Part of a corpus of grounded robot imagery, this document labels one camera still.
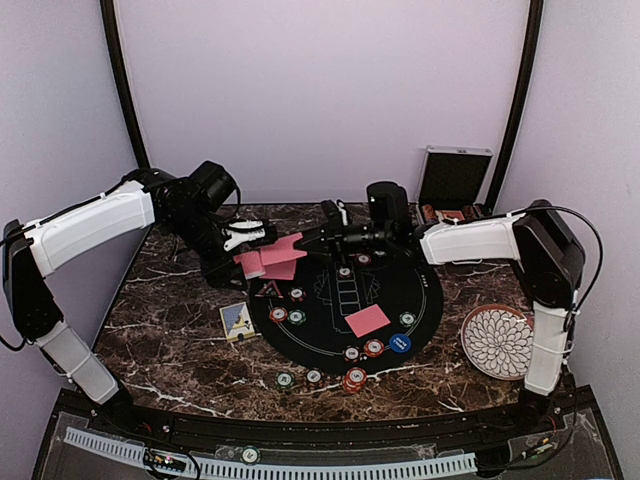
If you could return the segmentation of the red-backed card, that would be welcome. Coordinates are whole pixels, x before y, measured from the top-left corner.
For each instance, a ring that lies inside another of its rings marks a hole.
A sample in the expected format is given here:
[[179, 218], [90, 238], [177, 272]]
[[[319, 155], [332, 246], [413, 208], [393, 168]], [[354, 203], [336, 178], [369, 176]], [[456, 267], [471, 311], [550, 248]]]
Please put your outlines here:
[[377, 304], [346, 316], [345, 321], [357, 338], [364, 337], [391, 324], [387, 315]]
[[259, 249], [261, 263], [264, 266], [271, 266], [305, 257], [307, 255], [306, 251], [297, 250], [294, 247], [295, 242], [302, 238], [303, 234], [298, 232], [281, 237], [271, 245], [261, 247]]

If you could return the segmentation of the black chip seat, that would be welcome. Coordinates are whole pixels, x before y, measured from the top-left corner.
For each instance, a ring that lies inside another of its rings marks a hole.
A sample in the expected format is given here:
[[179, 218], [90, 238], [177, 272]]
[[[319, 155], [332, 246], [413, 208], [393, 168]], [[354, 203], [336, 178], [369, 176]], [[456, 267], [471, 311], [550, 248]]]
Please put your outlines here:
[[306, 292], [300, 287], [294, 287], [289, 290], [289, 298], [292, 302], [302, 302], [306, 297]]

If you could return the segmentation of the green chip seat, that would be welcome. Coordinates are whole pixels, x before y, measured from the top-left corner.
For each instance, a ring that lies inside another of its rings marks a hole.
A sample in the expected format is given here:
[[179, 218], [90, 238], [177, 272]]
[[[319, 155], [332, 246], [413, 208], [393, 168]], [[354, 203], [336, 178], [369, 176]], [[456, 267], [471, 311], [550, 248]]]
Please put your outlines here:
[[404, 327], [410, 327], [415, 324], [416, 316], [412, 312], [403, 312], [399, 315], [399, 322]]
[[306, 313], [299, 309], [291, 310], [288, 313], [287, 320], [293, 325], [302, 325], [306, 322]]

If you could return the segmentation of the green poker chip stack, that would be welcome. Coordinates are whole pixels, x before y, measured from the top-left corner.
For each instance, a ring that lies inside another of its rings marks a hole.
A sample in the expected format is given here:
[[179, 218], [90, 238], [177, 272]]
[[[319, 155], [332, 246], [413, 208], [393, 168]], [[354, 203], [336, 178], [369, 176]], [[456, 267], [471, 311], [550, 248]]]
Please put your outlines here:
[[276, 388], [281, 391], [291, 389], [295, 385], [295, 378], [291, 373], [280, 372], [276, 377]]

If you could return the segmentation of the black 100 poker chip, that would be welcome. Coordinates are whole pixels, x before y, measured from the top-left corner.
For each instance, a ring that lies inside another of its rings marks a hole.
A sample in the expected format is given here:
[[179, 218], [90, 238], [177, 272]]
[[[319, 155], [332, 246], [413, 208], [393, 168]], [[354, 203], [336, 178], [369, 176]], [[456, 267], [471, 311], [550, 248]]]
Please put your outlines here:
[[360, 350], [355, 346], [349, 346], [344, 350], [343, 358], [347, 362], [357, 362], [360, 358]]

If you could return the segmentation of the black poker chip stack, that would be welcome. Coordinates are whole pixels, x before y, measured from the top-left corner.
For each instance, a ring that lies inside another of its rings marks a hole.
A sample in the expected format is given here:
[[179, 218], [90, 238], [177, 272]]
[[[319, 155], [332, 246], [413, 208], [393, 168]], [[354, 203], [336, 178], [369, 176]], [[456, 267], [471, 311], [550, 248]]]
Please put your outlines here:
[[323, 374], [318, 369], [310, 369], [306, 372], [305, 382], [308, 386], [318, 387], [322, 384]]

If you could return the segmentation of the red poker chip stack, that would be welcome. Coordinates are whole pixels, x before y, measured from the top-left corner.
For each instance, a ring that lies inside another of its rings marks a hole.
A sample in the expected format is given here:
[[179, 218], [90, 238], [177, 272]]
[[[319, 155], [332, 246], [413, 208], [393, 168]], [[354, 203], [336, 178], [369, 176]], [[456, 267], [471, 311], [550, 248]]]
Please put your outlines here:
[[345, 373], [342, 385], [347, 393], [355, 394], [364, 388], [366, 381], [366, 371], [360, 367], [353, 367]]

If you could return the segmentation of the red-backed playing card deck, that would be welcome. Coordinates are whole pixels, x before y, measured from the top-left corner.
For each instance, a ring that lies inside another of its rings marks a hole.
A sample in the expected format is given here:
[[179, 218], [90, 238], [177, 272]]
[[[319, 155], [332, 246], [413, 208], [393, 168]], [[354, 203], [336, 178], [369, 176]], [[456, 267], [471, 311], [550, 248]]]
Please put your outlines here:
[[234, 262], [242, 268], [247, 280], [259, 278], [266, 273], [259, 251], [248, 251], [233, 257]]

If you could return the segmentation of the red-backed card seat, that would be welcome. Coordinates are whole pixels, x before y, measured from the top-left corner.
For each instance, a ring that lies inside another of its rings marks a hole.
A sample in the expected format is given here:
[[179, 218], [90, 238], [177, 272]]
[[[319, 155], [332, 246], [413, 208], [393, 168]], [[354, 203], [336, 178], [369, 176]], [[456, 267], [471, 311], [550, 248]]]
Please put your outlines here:
[[262, 278], [268, 280], [291, 281], [295, 277], [296, 266], [296, 260], [267, 265], [264, 267], [264, 274], [262, 275]]

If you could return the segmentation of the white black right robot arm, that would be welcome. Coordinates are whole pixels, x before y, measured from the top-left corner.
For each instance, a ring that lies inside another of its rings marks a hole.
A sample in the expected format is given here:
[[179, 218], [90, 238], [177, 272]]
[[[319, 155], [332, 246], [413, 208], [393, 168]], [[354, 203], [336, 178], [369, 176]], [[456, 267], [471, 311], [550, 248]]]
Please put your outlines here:
[[534, 432], [549, 416], [541, 396], [550, 395], [573, 346], [575, 318], [593, 286], [583, 282], [586, 251], [562, 219], [566, 208], [545, 199], [498, 215], [470, 220], [433, 219], [413, 226], [408, 217], [386, 215], [353, 224], [347, 210], [323, 204], [325, 224], [303, 232], [298, 250], [343, 262], [347, 254], [391, 250], [428, 265], [500, 260], [513, 265], [534, 313], [532, 357], [524, 377], [528, 396], [510, 413], [521, 434]]

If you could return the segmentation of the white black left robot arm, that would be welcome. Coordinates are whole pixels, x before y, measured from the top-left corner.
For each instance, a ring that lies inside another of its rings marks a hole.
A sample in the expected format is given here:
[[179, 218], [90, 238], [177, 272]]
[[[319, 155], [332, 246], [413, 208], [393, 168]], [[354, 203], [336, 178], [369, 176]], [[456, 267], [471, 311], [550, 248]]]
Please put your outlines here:
[[120, 436], [140, 429], [140, 412], [119, 398], [118, 380], [65, 322], [45, 280], [97, 246], [158, 225], [199, 256], [210, 285], [229, 286], [242, 275], [235, 250], [264, 232], [261, 222], [218, 215], [221, 205], [239, 193], [231, 175], [211, 161], [186, 177], [141, 168], [77, 205], [5, 227], [2, 280], [14, 326], [24, 342], [36, 345], [91, 401], [103, 405], [103, 421]]

